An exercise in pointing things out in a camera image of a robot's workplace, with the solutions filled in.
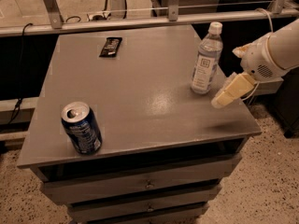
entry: clear water bottle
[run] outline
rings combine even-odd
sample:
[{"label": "clear water bottle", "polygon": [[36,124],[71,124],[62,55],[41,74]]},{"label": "clear water bottle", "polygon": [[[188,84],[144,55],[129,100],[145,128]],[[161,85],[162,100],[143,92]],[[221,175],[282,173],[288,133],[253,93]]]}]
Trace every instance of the clear water bottle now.
[{"label": "clear water bottle", "polygon": [[197,63],[193,70],[191,83],[191,88],[196,93],[205,94],[211,89],[223,48],[221,32],[222,24],[220,22],[210,23],[208,34],[199,44]]}]

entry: dresser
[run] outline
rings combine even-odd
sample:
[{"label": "dresser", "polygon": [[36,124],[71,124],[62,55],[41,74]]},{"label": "dresser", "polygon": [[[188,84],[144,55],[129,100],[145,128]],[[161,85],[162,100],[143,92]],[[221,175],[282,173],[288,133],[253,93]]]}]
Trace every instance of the dresser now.
[{"label": "dresser", "polygon": [[[114,58],[99,57],[107,37],[122,37]],[[211,106],[220,68],[209,94],[192,92],[199,41],[190,25],[60,35],[18,167],[76,222],[203,215],[261,129],[239,100]],[[61,111],[75,101],[95,114],[103,136],[95,154],[78,154],[64,132]]]}]

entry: white bottle cap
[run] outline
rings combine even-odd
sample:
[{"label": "white bottle cap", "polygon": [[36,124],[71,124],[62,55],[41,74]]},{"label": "white bottle cap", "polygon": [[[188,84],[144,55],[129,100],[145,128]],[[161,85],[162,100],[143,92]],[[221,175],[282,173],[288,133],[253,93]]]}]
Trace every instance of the white bottle cap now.
[{"label": "white bottle cap", "polygon": [[222,32],[222,24],[217,21],[213,21],[209,24],[208,32],[213,35],[220,35]]}]

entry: can lid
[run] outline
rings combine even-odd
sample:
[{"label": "can lid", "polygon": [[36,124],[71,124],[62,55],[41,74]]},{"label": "can lid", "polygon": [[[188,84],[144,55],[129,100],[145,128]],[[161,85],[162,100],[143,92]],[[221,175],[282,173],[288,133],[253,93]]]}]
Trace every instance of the can lid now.
[{"label": "can lid", "polygon": [[69,123],[76,123],[85,119],[90,112],[90,107],[84,102],[73,102],[64,107],[62,119]]},{"label": "can lid", "polygon": [[217,21],[213,21],[209,24],[208,32],[213,35],[220,35],[222,32],[222,24]]}]

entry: blue can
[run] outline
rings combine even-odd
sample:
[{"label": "blue can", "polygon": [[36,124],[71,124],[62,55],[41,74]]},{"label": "blue can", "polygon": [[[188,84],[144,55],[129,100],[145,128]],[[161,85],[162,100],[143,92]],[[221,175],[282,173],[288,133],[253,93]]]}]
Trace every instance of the blue can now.
[{"label": "blue can", "polygon": [[102,135],[93,110],[83,102],[73,102],[62,111],[62,124],[75,150],[93,154],[102,146]]}]

